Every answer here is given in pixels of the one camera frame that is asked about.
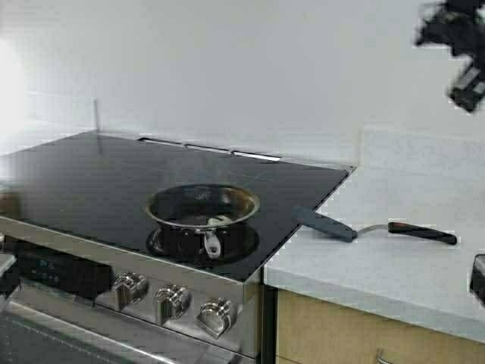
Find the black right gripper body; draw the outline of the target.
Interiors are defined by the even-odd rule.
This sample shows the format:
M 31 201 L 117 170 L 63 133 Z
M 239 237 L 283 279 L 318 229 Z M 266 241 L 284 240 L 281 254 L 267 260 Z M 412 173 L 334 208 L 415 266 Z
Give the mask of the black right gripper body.
M 475 112 L 484 100 L 483 1 L 439 1 L 419 8 L 421 25 L 415 46 L 447 46 L 453 57 L 471 59 L 448 91 L 455 106 Z

